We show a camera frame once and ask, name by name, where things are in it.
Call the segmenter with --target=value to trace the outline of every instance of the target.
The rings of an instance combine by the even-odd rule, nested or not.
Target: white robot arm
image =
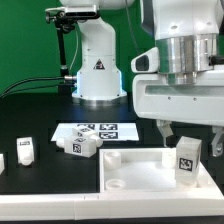
[[[75,103],[90,106],[112,105],[125,101],[121,72],[116,67],[116,34],[101,18],[102,9],[121,9],[134,0],[60,0],[64,7],[47,9],[59,11],[62,23],[69,19],[79,25],[82,34],[82,68],[77,74]]]
[[[156,46],[132,61],[139,74],[133,82],[136,113],[157,120],[164,145],[172,134],[171,121],[211,125],[216,133],[213,155],[222,154],[224,66],[217,63],[223,61],[218,54],[221,1],[141,0],[141,6],[143,27],[154,33]]]

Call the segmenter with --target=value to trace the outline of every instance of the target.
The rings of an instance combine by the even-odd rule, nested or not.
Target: green wall
[[[45,22],[45,9],[56,6],[60,6],[58,0],[0,1],[0,92],[22,79],[60,75],[56,31],[53,24]],[[143,52],[152,47],[154,41],[139,26],[138,0],[130,8],[130,13],[137,42]],[[104,11],[102,18],[117,32],[117,66],[123,73],[124,89],[131,91],[134,74],[130,69],[130,61],[136,56],[136,52],[128,29],[126,10]],[[68,64],[72,61],[75,43],[74,32],[65,36]],[[80,66],[81,51],[78,52],[74,74]]]

